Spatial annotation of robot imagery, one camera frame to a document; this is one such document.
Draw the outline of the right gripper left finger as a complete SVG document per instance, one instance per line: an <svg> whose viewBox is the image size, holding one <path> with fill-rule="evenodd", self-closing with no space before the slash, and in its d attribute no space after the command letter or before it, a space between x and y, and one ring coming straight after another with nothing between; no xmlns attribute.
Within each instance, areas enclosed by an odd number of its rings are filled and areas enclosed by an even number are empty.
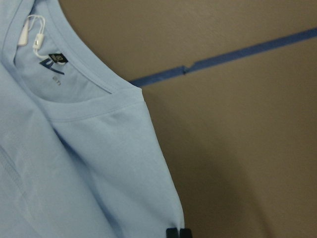
<svg viewBox="0 0 317 238"><path fill-rule="evenodd" d="M177 228L166 229L166 238L179 238L179 233Z"/></svg>

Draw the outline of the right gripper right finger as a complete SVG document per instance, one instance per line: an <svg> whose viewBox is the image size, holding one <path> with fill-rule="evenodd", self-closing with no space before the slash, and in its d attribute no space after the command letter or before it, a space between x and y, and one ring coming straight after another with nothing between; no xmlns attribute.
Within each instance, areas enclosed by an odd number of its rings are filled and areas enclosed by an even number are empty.
<svg viewBox="0 0 317 238"><path fill-rule="evenodd" d="M180 238L192 238L192 231L191 231L191 229L189 229L189 228L180 229L179 237L180 237Z"/></svg>

